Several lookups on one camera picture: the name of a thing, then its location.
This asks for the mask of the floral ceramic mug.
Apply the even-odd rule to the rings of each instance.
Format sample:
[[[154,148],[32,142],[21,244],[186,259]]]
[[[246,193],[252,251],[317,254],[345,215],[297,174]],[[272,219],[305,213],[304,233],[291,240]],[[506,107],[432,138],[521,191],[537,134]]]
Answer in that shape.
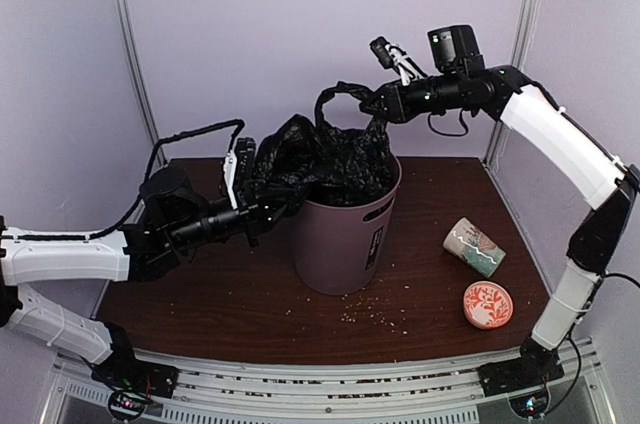
[[[450,229],[443,248],[485,278],[490,278],[506,257],[503,249],[465,217]]]

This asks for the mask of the mauve plastic trash bin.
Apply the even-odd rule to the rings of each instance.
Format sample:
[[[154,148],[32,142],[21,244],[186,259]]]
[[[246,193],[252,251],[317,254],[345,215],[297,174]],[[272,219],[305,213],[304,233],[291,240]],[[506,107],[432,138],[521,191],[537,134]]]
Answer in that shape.
[[[391,190],[371,203],[304,203],[293,220],[291,248],[295,270],[309,288],[327,295],[351,294],[374,277],[402,178],[396,157],[390,169]]]

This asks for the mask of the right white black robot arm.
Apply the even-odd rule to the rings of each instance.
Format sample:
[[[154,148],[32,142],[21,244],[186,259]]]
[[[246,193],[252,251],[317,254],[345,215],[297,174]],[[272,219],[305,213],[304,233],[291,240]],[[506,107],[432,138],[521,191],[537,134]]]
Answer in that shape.
[[[487,66],[467,24],[427,32],[436,74],[424,72],[399,45],[370,43],[380,65],[396,74],[361,104],[393,124],[459,110],[484,113],[526,140],[581,196],[588,212],[570,236],[567,264],[515,358],[482,365],[487,394],[559,379],[559,347],[589,312],[639,196],[639,170],[584,130],[552,94],[510,64]]]

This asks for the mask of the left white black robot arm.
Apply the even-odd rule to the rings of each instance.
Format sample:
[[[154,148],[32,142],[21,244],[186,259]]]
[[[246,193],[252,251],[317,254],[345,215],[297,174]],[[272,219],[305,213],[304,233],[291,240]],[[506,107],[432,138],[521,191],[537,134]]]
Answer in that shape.
[[[92,320],[55,302],[47,290],[65,284],[152,282],[202,245],[244,234],[255,243],[284,214],[273,193],[249,178],[226,178],[227,194],[210,201],[175,167],[156,172],[140,187],[145,215],[104,234],[61,235],[3,229],[1,323],[74,353],[123,388],[144,377],[126,331]]]

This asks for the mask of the orange patterned ceramic bowl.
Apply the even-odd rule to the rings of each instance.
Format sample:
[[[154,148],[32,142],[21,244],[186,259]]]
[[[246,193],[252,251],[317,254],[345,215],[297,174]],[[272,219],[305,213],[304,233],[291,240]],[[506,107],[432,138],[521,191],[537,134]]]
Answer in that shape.
[[[463,295],[463,311],[466,319],[482,330],[498,329],[506,325],[514,314],[510,294],[491,281],[471,284]]]

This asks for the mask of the right aluminium frame post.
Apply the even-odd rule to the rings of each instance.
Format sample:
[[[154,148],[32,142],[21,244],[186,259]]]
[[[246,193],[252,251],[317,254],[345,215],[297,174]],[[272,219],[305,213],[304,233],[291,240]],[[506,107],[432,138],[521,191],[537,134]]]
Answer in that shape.
[[[521,0],[520,12],[512,46],[510,63],[521,69],[534,36],[540,0]],[[499,156],[506,145],[509,131],[504,124],[494,125],[489,146],[487,148],[484,165],[493,172],[498,167]]]

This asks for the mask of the aluminium frame post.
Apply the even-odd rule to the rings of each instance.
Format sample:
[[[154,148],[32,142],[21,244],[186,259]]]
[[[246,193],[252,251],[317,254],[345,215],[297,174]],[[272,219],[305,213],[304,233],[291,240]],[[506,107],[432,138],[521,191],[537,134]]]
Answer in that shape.
[[[520,12],[512,46],[510,63],[521,69],[534,36],[540,0],[521,0]],[[489,146],[487,148],[484,165],[493,172],[498,167],[499,156],[506,145],[509,131],[504,124],[494,125]]]
[[[151,145],[154,146],[159,141],[160,136],[142,72],[142,65],[136,46],[129,3],[128,0],[114,0],[114,3],[124,46],[126,64],[136,103],[141,113],[148,140]]]

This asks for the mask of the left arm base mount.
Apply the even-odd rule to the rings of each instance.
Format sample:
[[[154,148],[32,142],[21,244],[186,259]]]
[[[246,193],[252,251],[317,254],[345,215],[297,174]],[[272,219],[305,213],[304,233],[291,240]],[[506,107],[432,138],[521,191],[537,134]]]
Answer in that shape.
[[[172,398],[179,369],[165,364],[110,356],[101,364],[84,363],[91,378],[110,391],[107,411],[117,422],[129,423],[156,407],[156,398]]]

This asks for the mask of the aluminium front rail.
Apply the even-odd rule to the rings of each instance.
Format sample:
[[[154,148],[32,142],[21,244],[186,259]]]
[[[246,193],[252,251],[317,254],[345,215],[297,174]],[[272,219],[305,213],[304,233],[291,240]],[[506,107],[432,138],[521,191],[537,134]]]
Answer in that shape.
[[[577,358],[563,344],[563,378],[487,396],[481,365],[515,358],[517,349],[452,358],[366,365],[268,365],[138,351],[138,357],[180,371],[173,397],[132,423],[619,423],[608,401],[604,370],[590,339],[577,341],[575,387],[544,420],[520,417],[516,403],[548,390],[557,405],[576,376]],[[117,423],[107,411],[110,389],[89,369],[59,355],[36,423]]]

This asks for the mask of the left aluminium frame post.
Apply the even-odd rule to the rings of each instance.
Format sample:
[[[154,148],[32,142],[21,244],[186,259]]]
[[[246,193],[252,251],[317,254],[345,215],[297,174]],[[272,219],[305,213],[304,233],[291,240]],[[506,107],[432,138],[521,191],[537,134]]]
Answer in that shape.
[[[114,0],[114,3],[124,46],[126,64],[136,103],[141,113],[148,140],[151,145],[154,146],[159,141],[160,136],[142,72],[142,65],[136,46],[129,3],[128,0]]]

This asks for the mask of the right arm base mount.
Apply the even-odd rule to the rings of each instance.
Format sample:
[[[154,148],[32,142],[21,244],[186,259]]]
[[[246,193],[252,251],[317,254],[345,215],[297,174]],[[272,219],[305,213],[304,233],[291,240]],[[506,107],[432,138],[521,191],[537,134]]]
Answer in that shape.
[[[552,407],[549,384],[564,375],[561,364],[551,364],[540,371],[535,365],[526,365],[523,358],[487,363],[478,369],[484,396],[506,397],[511,411],[527,420],[547,414]]]

